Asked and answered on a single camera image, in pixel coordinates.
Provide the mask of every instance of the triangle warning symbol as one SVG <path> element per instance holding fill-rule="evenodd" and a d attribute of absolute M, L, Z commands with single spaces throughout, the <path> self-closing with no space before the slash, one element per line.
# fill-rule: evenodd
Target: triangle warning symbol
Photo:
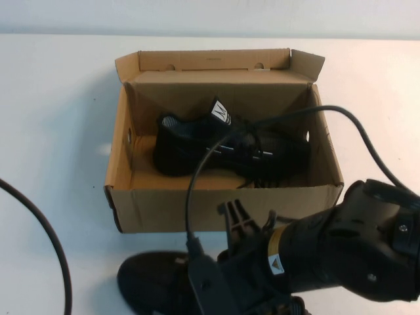
<path fill-rule="evenodd" d="M 274 267 L 275 269 L 280 270 L 280 266 L 278 264 L 277 259 L 274 259 L 273 263 L 271 264 L 271 267 Z"/>

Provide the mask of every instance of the black sneaker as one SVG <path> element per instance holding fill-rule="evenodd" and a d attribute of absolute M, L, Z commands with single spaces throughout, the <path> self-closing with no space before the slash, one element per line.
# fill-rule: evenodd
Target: black sneaker
<path fill-rule="evenodd" d="M 206 168 L 231 169 L 251 180 L 282 180 L 308 167 L 310 146 L 306 140 L 252 129 L 249 122 L 232 117 L 218 98 L 209 113 L 196 120 L 185 121 L 167 114 L 157 124 L 154 164 L 165 175 L 193 173 L 216 141 L 244 125 L 247 133 L 238 132 L 219 146 Z"/>
<path fill-rule="evenodd" d="M 138 315 L 200 315 L 187 273 L 188 255 L 143 253 L 119 268 L 119 291 Z"/>

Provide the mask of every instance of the yellow warning sticker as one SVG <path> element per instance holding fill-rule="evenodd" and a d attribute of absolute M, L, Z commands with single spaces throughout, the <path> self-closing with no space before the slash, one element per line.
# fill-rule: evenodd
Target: yellow warning sticker
<path fill-rule="evenodd" d="M 282 234 L 287 227 L 288 225 L 285 225 L 274 230 L 273 234 L 271 235 L 270 241 L 268 242 L 268 256 L 278 254 L 278 246 L 280 245 L 280 239 L 282 238 Z"/>
<path fill-rule="evenodd" d="M 284 274 L 284 268 L 280 256 L 278 255 L 278 247 L 280 245 L 280 239 L 287 225 L 281 226 L 274 230 L 271 235 L 270 241 L 268 242 L 267 255 L 268 265 L 270 266 L 273 275 Z"/>

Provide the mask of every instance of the black cable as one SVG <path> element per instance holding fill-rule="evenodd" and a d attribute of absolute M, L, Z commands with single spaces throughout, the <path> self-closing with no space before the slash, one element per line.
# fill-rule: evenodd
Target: black cable
<path fill-rule="evenodd" d="M 36 205 L 34 205 L 21 192 L 19 192 L 7 182 L 3 181 L 1 178 L 0 188 L 4 189 L 10 195 L 15 197 L 22 205 L 27 207 L 28 210 L 31 211 L 33 215 L 35 215 L 35 218 L 37 218 L 39 223 L 41 223 L 42 227 L 50 238 L 52 246 L 54 246 L 55 252 L 57 253 L 58 260 L 60 261 L 60 266 L 63 273 L 65 295 L 64 315 L 70 315 L 72 313 L 72 281 L 70 279 L 70 271 L 68 268 L 66 256 L 64 254 L 60 240 L 54 232 L 53 227 L 48 222 L 47 218 L 42 214 L 41 210 L 36 207 Z"/>
<path fill-rule="evenodd" d="M 308 115 L 308 114 L 313 114 L 313 113 L 316 113 L 316 112 L 321 112 L 321 111 L 326 111 L 326 110 L 333 111 L 333 112 L 339 112 L 339 113 L 343 114 L 344 116 L 346 116 L 347 118 L 349 118 L 349 120 L 351 120 L 351 122 L 353 122 L 353 124 L 356 126 L 357 130 L 359 131 L 360 136 L 362 137 L 362 140 L 364 141 L 364 143 L 366 145 L 366 148 L 369 151 L 370 155 L 372 156 L 373 160 L 378 165 L 380 170 L 385 174 L 385 176 L 388 177 L 388 179 L 391 181 L 391 183 L 393 183 L 395 186 L 404 188 L 404 189 L 412 192 L 410 189 L 408 189 L 408 187 L 406 187 L 404 184 L 402 184 L 402 182 L 400 182 L 391 173 L 391 171 L 388 169 L 388 167 L 383 163 L 383 161 L 379 157 L 378 153 L 376 152 L 375 148 L 373 147 L 373 144 L 370 141 L 370 139 L 368 137 L 368 134 L 366 133 L 366 130 L 363 128 L 360 121 L 358 121 L 358 119 L 352 113 L 350 113 L 348 110 L 346 110 L 342 107 L 334 106 L 334 105 L 326 105 L 326 106 L 305 108 L 304 110 L 298 110 L 298 111 L 290 113 L 290 114 L 285 114 L 285 115 L 280 115 L 280 116 L 260 120 L 256 123 L 254 123 L 253 126 L 255 128 L 259 128 L 259 127 L 262 127 L 264 125 L 271 125 L 273 123 L 279 123 L 279 122 L 283 122 L 285 120 L 293 119 L 293 118 L 296 118 L 296 117 L 299 117 L 299 116 L 305 116 L 305 115 Z M 222 139 L 220 139 L 218 142 L 216 142 L 215 145 L 213 147 L 211 147 L 211 149 L 208 150 L 207 153 L 204 155 L 204 157 L 201 159 L 200 163 L 196 167 L 196 170 L 194 171 L 194 174 L 192 175 L 190 185 L 188 187 L 188 191 L 187 191 L 187 194 L 186 194 L 186 201 L 185 201 L 185 230 L 186 230 L 186 233 L 187 233 L 187 240 L 192 240 L 192 239 L 195 238 L 194 233 L 191 230 L 190 208 L 191 208 L 191 194 L 192 194 L 192 190 L 194 188 L 194 185 L 196 184 L 197 177 L 198 177 L 199 173 L 201 172 L 201 170 L 203 169 L 205 163 L 210 158 L 211 154 L 221 144 L 223 144 L 234 133 L 237 133 L 237 132 L 238 131 L 235 130 L 235 129 L 231 130 L 226 136 L 224 136 Z"/>

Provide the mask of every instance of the cardboard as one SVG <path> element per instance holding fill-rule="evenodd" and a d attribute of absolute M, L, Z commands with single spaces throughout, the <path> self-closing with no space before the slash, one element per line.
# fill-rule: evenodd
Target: cardboard
<path fill-rule="evenodd" d="M 321 106 L 314 82 L 324 58 L 289 49 L 252 51 L 140 51 L 115 61 L 123 84 L 104 190 L 120 232 L 182 232 L 190 177 L 155 170 L 156 119 L 173 112 L 190 119 L 209 110 L 217 95 L 226 109 L 250 121 Z M 307 137 L 308 173 L 278 188 L 236 189 L 244 178 L 207 170 L 192 196 L 196 231 L 224 230 L 217 205 L 240 199 L 259 223 L 275 209 L 301 218 L 335 205 L 343 177 L 322 112 L 273 128 Z"/>

